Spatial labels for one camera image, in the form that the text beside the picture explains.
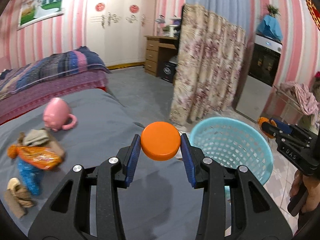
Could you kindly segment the person right hand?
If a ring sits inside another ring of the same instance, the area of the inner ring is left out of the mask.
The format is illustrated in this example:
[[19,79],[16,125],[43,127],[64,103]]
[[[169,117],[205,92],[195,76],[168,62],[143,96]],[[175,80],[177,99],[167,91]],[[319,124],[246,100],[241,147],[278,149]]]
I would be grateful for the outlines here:
[[299,212],[314,211],[319,205],[319,179],[315,176],[305,176],[297,170],[290,189],[290,202],[287,210],[292,216]]

